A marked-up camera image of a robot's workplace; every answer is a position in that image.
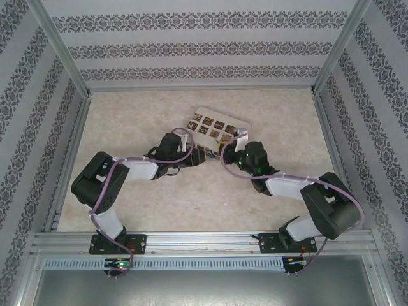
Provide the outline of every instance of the decorative border stripe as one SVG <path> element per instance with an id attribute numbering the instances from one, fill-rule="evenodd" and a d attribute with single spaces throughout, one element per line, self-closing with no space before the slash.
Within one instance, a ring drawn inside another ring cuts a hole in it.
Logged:
<path id="1" fill-rule="evenodd" d="M 41 201 L 41 194 L 55 157 L 58 142 L 61 137 L 75 91 L 76 87 L 72 80 L 70 80 L 61 101 L 59 111 L 55 116 L 55 121 L 52 126 L 51 133 L 48 136 L 48 142 L 44 148 L 40 164 L 37 168 L 37 173 L 34 176 L 33 186 L 29 192 L 27 202 L 24 205 L 21 219 L 18 222 L 18 230 L 15 232 L 15 237 L 11 243 L 11 249 L 9 250 L 10 255 L 7 257 L 6 262 L 4 263 L 5 268 L 1 271 L 0 305 L 7 305 L 7 298 L 11 294 L 11 289 L 15 282 L 15 276 L 17 275 L 17 267 L 21 264 L 22 251 L 26 247 L 28 232 L 31 230 L 31 226 L 33 225 L 34 216 L 36 215 L 37 207 Z M 77 120 L 78 114 L 79 112 L 76 113 L 75 121 Z"/>
<path id="2" fill-rule="evenodd" d="M 316 41 L 149 43 L 69 47 L 74 59 L 210 55 L 328 55 L 332 43 Z"/>
<path id="3" fill-rule="evenodd" d="M 383 169 L 386 171 L 390 186 L 393 187 L 394 195 L 398 198 L 397 203 L 401 206 L 400 209 L 405 215 L 405 221 L 408 222 L 408 182 L 405 180 L 405 175 L 401 174 L 402 169 L 401 166 L 397 164 L 398 160 L 394 157 L 394 150 L 390 148 L 390 143 L 388 142 L 384 128 L 378 119 L 370 97 L 366 93 L 363 82 L 347 52 L 342 54 L 339 59 L 339 64 L 356 100 L 358 109 L 363 116 L 363 120 L 368 128 L 368 133 L 371 136 L 374 147 L 377 150 Z M 342 117 L 350 119 L 346 110 L 344 110 Z"/>
<path id="4" fill-rule="evenodd" d="M 334 103 L 339 121 L 342 124 L 342 129 L 344 136 L 346 137 L 347 143 L 352 157 L 354 158 L 354 165 L 358 172 L 363 190 L 366 194 L 366 199 L 370 205 L 372 214 L 374 216 L 374 222 L 378 227 L 380 232 L 381 241 L 384 243 L 384 250 L 386 251 L 388 260 L 391 263 L 391 269 L 394 271 L 394 278 L 398 282 L 399 290 L 402 291 L 402 298 L 405 303 L 408 303 L 408 271 L 407 263 L 404 262 L 404 255 L 398 249 L 399 244 L 395 241 L 397 238 L 393 231 L 393 226 L 388 215 L 384 212 L 383 200 L 379 196 L 378 187 L 375 184 L 375 181 L 372 179 L 370 168 L 368 167 L 367 160 L 361 149 L 360 141 L 358 140 L 356 130 L 353 128 L 353 124 L 350 121 L 350 118 L 344 117 L 344 101 L 340 93 L 339 87 L 336 84 L 336 81 L 331 75 L 326 83 L 327 89 L 330 93 L 331 100 Z M 346 166 L 344 164 L 343 158 L 340 155 L 340 148 L 335 139 L 335 133 L 330 122 L 326 106 L 323 104 L 324 112 L 329 122 L 331 133 L 333 134 L 337 151 L 339 152 L 340 161 L 342 163 L 343 169 L 346 174 L 347 181 L 350 184 L 349 175 L 346 171 Z"/>
<path id="5" fill-rule="evenodd" d="M 13 202 L 16 187 L 20 183 L 22 172 L 26 167 L 26 162 L 31 154 L 31 149 L 36 141 L 41 123 L 51 102 L 52 95 L 57 87 L 58 81 L 62 75 L 64 66 L 58 58 L 54 59 L 47 78 L 44 81 L 43 88 L 37 97 L 34 108 L 24 128 L 21 140 L 18 142 L 15 155 L 12 157 L 8 166 L 8 172 L 4 175 L 3 182 L 0 185 L 0 229 L 3 228 L 3 221 L 7 217 L 7 210 L 10 203 Z"/>
<path id="6" fill-rule="evenodd" d="M 46 214 L 46 216 L 45 216 L 45 218 L 44 218 L 44 224 L 43 224 L 43 230 L 42 230 L 42 231 L 45 231 L 45 226 L 47 225 L 48 218 L 50 217 L 51 207 L 52 207 L 52 204 L 53 204 L 53 202 L 54 202 L 54 198 L 55 198 L 55 196 L 56 196 L 56 194 L 57 194 L 57 188 L 58 188 L 58 185 L 59 185 L 59 181 L 60 181 L 60 179 L 61 179 L 62 171 L 63 171 L 63 169 L 64 169 L 65 159 L 66 159 L 67 156 L 68 156 L 68 150 L 69 150 L 69 147 L 70 147 L 70 145 L 71 145 L 71 138 L 72 138 L 72 136 L 73 136 L 73 134 L 74 134 L 75 127 L 77 126 L 77 119 L 78 119 L 79 113 L 80 113 L 80 111 L 81 111 L 82 104 L 85 103 L 85 101 L 86 101 L 87 99 L 88 99 L 88 96 L 87 96 L 87 95 L 82 98 L 82 100 L 81 100 L 81 102 L 80 102 L 80 104 L 79 104 L 78 110 L 76 111 L 74 124 L 72 125 L 71 133 L 69 134 L 68 143 L 67 143 L 67 145 L 66 145 L 64 157 L 63 157 L 63 159 L 62 159 L 61 167 L 60 167 L 59 173 L 58 173 L 58 179 L 57 179 L 57 182 L 55 183 L 54 190 L 52 191 L 52 196 L 51 196 L 50 204 L 48 205 L 48 211 L 47 211 L 47 214 Z"/>
<path id="7" fill-rule="evenodd" d="M 0 100 L 0 141 L 4 135 L 10 120 L 13 118 L 16 106 L 20 103 L 22 93 L 26 90 L 28 81 L 30 81 L 38 61 L 43 55 L 44 49 L 48 43 L 41 27 L 35 32 L 29 46 L 24 51 L 21 61 L 17 65 L 15 74 L 8 82 Z"/>
<path id="8" fill-rule="evenodd" d="M 54 17 L 60 33 L 140 31 L 165 29 L 334 28 L 347 18 L 345 11 L 250 11 L 158 13 Z"/>
<path id="9" fill-rule="evenodd" d="M 381 10 L 381 13 L 392 30 L 401 41 L 405 51 L 408 52 L 408 9 L 402 0 L 375 0 L 375 5 Z"/>
<path id="10" fill-rule="evenodd" d="M 319 66 L 241 66 L 124 68 L 81 70 L 85 81 L 175 78 L 301 78 L 316 77 Z"/>
<path id="11" fill-rule="evenodd" d="M 385 96 L 389 98 L 388 103 L 391 104 L 398 123 L 403 127 L 402 131 L 408 133 L 408 95 L 364 20 L 361 20 L 355 30 L 354 37 L 364 52 L 371 70 L 375 73 L 378 84 Z"/>
<path id="12" fill-rule="evenodd" d="M 9 0 L 0 13 L 0 54 L 6 48 L 14 31 L 26 15 L 28 5 L 24 0 Z"/>

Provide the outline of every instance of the metal panel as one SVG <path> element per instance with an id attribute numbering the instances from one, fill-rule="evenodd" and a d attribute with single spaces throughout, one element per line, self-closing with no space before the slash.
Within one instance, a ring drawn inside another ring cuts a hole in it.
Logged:
<path id="1" fill-rule="evenodd" d="M 35 305 L 375 305 L 361 258 L 324 257 L 299 277 L 266 271 L 44 271 Z"/>

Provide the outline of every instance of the wire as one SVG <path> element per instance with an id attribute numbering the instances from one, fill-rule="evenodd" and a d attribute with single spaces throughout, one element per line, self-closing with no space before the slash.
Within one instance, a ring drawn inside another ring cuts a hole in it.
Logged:
<path id="1" fill-rule="evenodd" d="M 106 233 L 101 229 L 101 227 L 99 226 L 99 224 L 98 224 L 98 223 L 96 222 L 96 220 L 95 220 L 95 212 L 97 211 L 98 207 L 100 206 L 100 204 L 101 204 L 101 202 L 102 202 L 103 197 L 105 196 L 106 190 L 108 189 L 108 186 L 109 186 L 109 181 L 110 181 L 111 178 L 112 178 L 113 171 L 115 170 L 115 168 L 116 168 L 116 166 L 117 166 L 118 164 L 123 163 L 124 161 L 150 161 L 150 162 L 152 162 L 152 163 L 175 164 L 175 163 L 179 163 L 179 162 L 181 162 L 181 161 L 187 159 L 187 158 L 191 155 L 191 153 L 193 153 L 193 147 L 194 147 L 194 139 L 193 139 L 193 136 L 192 136 L 192 134 L 191 134 L 188 130 L 186 130 L 186 129 L 182 128 L 182 127 L 178 127 L 178 128 L 176 127 L 176 128 L 173 129 L 171 132 L 174 133 L 174 131 L 177 131 L 177 130 L 181 130 L 181 131 L 186 132 L 186 133 L 190 136 L 190 139 L 191 139 L 190 149 L 189 149 L 189 151 L 187 152 L 187 154 L 186 154 L 184 157 L 182 157 L 182 158 L 180 158 L 180 159 L 178 159 L 178 160 L 175 160 L 175 161 L 159 161 L 159 160 L 157 160 L 157 159 L 150 159 L 150 158 L 146 158 L 146 157 L 127 157 L 127 158 L 122 158 L 122 159 L 117 160 L 116 162 L 114 162 L 114 164 L 112 165 L 112 167 L 109 169 L 108 176 L 106 177 L 105 181 L 103 182 L 103 187 L 102 187 L 101 194 L 99 195 L 99 198 L 98 198 L 98 200 L 96 201 L 96 203 L 95 203 L 95 205 L 94 205 L 94 208 L 89 212 L 89 216 L 91 217 L 92 223 L 95 225 L 96 229 L 101 233 L 101 235 L 103 235 L 103 236 L 104 236 L 107 240 L 109 240 L 111 243 L 117 245 L 118 247 L 120 247 L 121 249 L 124 249 L 127 253 L 129 253 L 129 255 L 130 255 L 130 257 L 129 257 L 129 258 L 130 258 L 130 265 L 128 265 L 125 270 L 122 270 L 122 269 L 120 269 L 120 268 L 112 268 L 112 269 L 110 269 L 110 270 L 108 271 L 108 277 L 112 277 L 112 276 L 113 276 L 113 275 L 111 275 L 111 273 L 112 273 L 113 271 L 119 271 L 119 272 L 121 272 L 121 274 L 115 276 L 116 279 L 118 279 L 119 277 L 125 276 L 125 274 L 127 274 L 127 273 L 130 271 L 130 269 L 133 267 L 133 262 L 134 262 L 133 252 L 132 252 L 131 250 L 129 250 L 126 246 L 124 246 L 124 245 L 118 243 L 117 241 L 115 241 L 115 239 L 109 237 L 109 235 L 106 234 Z"/>
<path id="2" fill-rule="evenodd" d="M 298 177 L 296 175 L 288 175 L 288 174 L 283 173 L 283 172 L 278 172 L 278 173 L 275 173 L 275 174 L 272 174 L 272 175 L 261 175 L 261 176 L 258 176 L 258 177 L 250 177 L 248 175 L 239 175 L 239 174 L 235 173 L 234 171 L 230 170 L 227 167 L 227 165 L 225 163 L 225 160 L 224 160 L 225 149 L 226 149 L 226 147 L 228 145 L 231 145 L 235 140 L 237 140 L 238 138 L 241 138 L 241 137 L 242 136 L 236 136 L 236 137 L 230 139 L 222 147 L 222 150 L 221 150 L 221 164 L 228 173 L 232 174 L 234 177 L 238 177 L 238 178 L 244 179 L 244 180 L 279 179 L 279 178 L 282 179 L 283 177 L 287 177 L 289 179 L 297 180 L 299 182 L 305 182 L 306 180 L 308 180 L 310 182 L 314 182 L 314 183 L 317 183 L 317 184 L 324 185 L 324 186 L 326 186 L 326 187 L 328 187 L 330 189 L 333 189 L 333 190 L 337 191 L 338 193 L 343 194 L 346 198 L 348 198 L 350 201 L 352 201 L 352 203 L 354 205 L 356 205 L 356 207 L 358 209 L 358 212 L 360 213 L 360 221 L 359 221 L 359 223 L 357 225 L 354 225 L 352 228 L 348 229 L 347 231 L 353 231 L 353 230 L 356 230 L 356 229 L 361 228 L 363 226 L 363 223 L 364 223 L 364 220 L 365 220 L 365 214 L 364 214 L 364 209 L 361 206 L 361 204 L 358 203 L 358 201 L 356 199 L 354 199 L 354 197 L 351 196 L 351 194 L 347 193 L 346 191 L 344 191 L 341 188 L 338 188 L 337 186 L 334 186 L 333 184 L 323 182 L 322 180 L 318 180 L 316 178 L 314 179 L 314 178 L 311 178 L 311 177 Z M 325 245 L 327 243 L 327 240 L 328 239 L 325 238 L 325 240 L 323 241 L 320 249 L 315 253 L 312 260 L 310 260 L 301 271 L 307 270 L 309 268 L 309 266 L 315 262 L 316 258 L 319 256 L 319 254 L 321 253 L 321 251 L 325 247 Z"/>

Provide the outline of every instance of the patterned wallpaper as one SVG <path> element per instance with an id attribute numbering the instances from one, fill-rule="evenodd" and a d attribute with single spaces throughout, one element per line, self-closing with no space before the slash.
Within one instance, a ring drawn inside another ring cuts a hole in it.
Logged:
<path id="1" fill-rule="evenodd" d="M 372 2 L 320 93 L 398 305 L 408 305 L 407 3 Z"/>
<path id="2" fill-rule="evenodd" d="M 0 1 L 0 305 L 42 231 L 82 97 L 24 0 Z"/>
<path id="3" fill-rule="evenodd" d="M 356 0 L 43 2 L 97 89 L 312 85 Z"/>

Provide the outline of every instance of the marbled floor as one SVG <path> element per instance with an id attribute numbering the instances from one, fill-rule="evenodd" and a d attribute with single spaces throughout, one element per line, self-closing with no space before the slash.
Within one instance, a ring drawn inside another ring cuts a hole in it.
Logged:
<path id="1" fill-rule="evenodd" d="M 310 176 L 333 171 L 308 89 L 100 92 L 92 98 L 71 183 L 98 151 L 141 156 L 166 132 L 185 127 L 200 106 L 251 124 L 250 140 L 263 143 L 277 169 Z M 175 177 L 126 183 L 115 210 L 128 231 L 277 230 L 307 213 L 301 201 L 258 194 L 215 160 Z M 94 230 L 87 209 L 68 191 L 58 231 Z"/>

